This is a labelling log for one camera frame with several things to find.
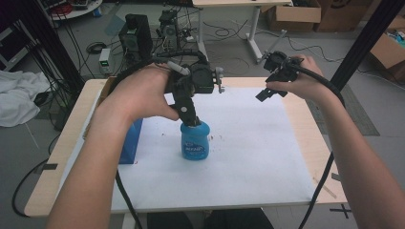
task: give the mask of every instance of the white cloth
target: white cloth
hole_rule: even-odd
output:
[[[33,101],[49,88],[43,73],[0,71],[0,126],[13,127],[35,117],[40,110]]]

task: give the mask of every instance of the black pole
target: black pole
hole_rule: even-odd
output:
[[[381,1],[330,81],[338,90],[341,91],[345,87],[366,54],[373,48],[404,5],[405,0]]]

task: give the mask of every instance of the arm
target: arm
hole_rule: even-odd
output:
[[[160,115],[178,119],[164,99],[168,71],[148,66],[123,80],[96,109],[47,228],[107,228],[120,152],[130,125]]]
[[[305,59],[302,67],[322,75],[311,57],[299,57]],[[270,82],[267,86],[310,99],[320,108],[343,189],[359,228],[405,228],[403,191],[339,99],[303,74],[294,82]]]

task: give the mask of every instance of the blue box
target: blue box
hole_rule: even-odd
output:
[[[129,128],[125,137],[124,145],[122,146],[119,164],[134,164],[142,121],[143,118],[138,119]]]

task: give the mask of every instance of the bottle label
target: bottle label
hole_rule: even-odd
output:
[[[189,155],[197,156],[205,154],[205,148],[202,145],[194,144],[193,142],[187,141],[182,147]]]

